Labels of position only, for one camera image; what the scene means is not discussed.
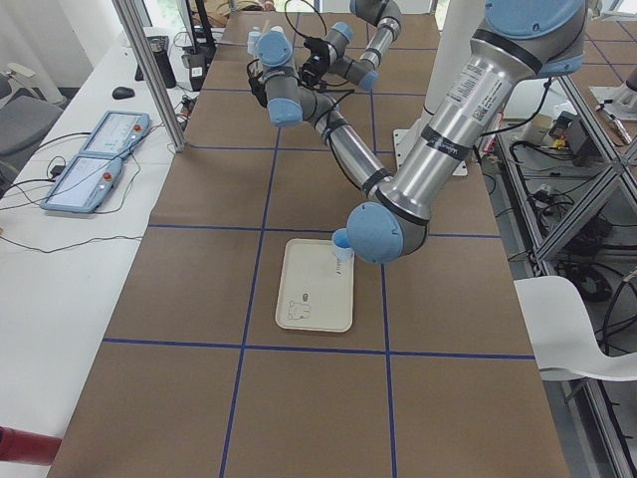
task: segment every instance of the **desk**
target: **desk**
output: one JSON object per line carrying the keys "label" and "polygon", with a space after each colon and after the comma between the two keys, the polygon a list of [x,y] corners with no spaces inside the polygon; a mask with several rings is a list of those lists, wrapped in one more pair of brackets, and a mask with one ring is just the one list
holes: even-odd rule
{"label": "desk", "polygon": [[[266,18],[285,23],[237,13],[227,34]],[[326,15],[341,19],[367,39]],[[438,44],[420,33],[433,17],[406,23],[376,91],[342,104],[386,162]],[[229,73],[243,47],[218,55],[50,477],[568,476],[476,166],[445,187],[421,251],[356,260],[350,331],[277,327],[286,242],[329,237],[361,197],[309,127],[268,123]]]}
{"label": "desk", "polygon": [[[170,35],[157,29],[149,35]],[[172,49],[172,65],[180,85],[188,85],[187,71],[179,68],[179,49]],[[150,114],[161,119],[144,82],[133,79],[136,62],[131,48],[117,43],[106,53],[45,140],[75,131],[90,131],[107,110]],[[115,101],[116,86],[135,89],[132,99]],[[169,92],[176,105],[182,91]],[[70,160],[85,136],[62,140],[43,148],[17,180],[46,177],[55,155]],[[173,154],[163,128],[135,151],[141,173],[120,212],[104,216],[73,217],[47,213],[37,206],[0,211],[4,236],[44,249],[66,246],[93,237],[141,236],[159,194]],[[136,166],[128,161],[123,178],[101,210],[116,208]],[[50,184],[27,185],[33,198],[44,197]],[[24,203],[12,189],[0,208]],[[138,242],[93,243],[51,255],[29,252],[0,241],[0,423],[4,426],[63,436],[80,391],[102,340]],[[0,477],[42,477],[47,467],[0,462]]]}

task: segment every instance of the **metal pole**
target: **metal pole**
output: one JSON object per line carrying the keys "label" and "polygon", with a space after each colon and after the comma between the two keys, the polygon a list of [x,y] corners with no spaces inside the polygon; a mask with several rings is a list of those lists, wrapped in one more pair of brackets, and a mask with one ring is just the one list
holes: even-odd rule
{"label": "metal pole", "polygon": [[183,151],[185,147],[185,140],[181,126],[177,121],[177,117],[172,108],[170,98],[166,92],[163,79],[159,73],[157,63],[150,51],[150,46],[146,40],[146,35],[143,32],[143,26],[141,25],[141,19],[139,13],[134,6],[133,0],[112,0],[112,5],[115,8],[119,21],[123,26],[123,30],[130,41],[132,50],[135,53],[135,57],[139,62],[143,77],[146,80],[150,94],[155,101],[155,106],[159,111],[159,115],[163,120],[163,123],[168,131],[168,136],[172,141],[175,151]]}

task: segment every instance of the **white chair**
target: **white chair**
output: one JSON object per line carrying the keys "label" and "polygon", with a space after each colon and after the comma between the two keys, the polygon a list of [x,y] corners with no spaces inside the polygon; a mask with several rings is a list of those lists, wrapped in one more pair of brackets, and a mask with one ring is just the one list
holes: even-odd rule
{"label": "white chair", "polygon": [[515,281],[542,380],[637,380],[637,353],[606,356],[577,289],[558,276]]}

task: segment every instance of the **small bottle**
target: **small bottle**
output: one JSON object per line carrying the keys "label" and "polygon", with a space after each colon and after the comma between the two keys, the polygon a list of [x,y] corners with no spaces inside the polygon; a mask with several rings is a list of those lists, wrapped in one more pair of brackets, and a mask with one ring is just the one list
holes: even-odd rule
{"label": "small bottle", "polygon": [[173,88],[177,85],[177,81],[175,80],[175,75],[172,72],[170,60],[168,60],[168,52],[164,50],[159,40],[150,41],[150,51],[155,57],[155,62],[157,63],[157,67],[159,67],[159,73],[161,74],[163,83],[167,88]]}

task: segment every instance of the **sticker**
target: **sticker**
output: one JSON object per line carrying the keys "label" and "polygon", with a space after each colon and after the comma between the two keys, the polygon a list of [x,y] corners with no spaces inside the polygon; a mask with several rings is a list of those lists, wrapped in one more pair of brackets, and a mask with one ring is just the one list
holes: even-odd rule
{"label": "sticker", "polygon": [[496,73],[467,65],[454,82],[447,98],[482,126],[492,118],[513,85]]}

